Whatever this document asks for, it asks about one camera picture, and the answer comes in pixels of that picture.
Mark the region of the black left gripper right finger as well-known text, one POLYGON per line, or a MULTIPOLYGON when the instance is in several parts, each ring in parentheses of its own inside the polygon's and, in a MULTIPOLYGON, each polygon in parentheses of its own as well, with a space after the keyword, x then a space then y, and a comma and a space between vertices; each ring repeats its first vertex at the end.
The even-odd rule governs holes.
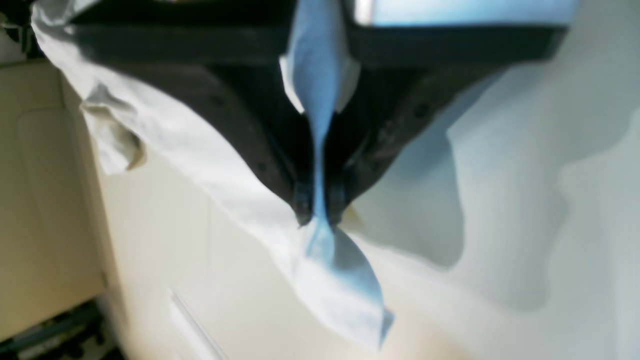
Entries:
POLYGON ((327 221, 476 82, 551 59, 569 29, 566 0, 343 0, 355 89, 326 139, 327 221))

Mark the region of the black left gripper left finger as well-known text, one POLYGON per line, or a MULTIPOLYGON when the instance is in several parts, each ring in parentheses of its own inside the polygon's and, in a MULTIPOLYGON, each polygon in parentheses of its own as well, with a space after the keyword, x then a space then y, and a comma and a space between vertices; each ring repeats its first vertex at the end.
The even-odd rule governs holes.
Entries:
POLYGON ((309 122, 285 92, 295 0, 99 0, 71 16, 93 63, 150 85, 201 116, 254 176, 313 218, 309 122))

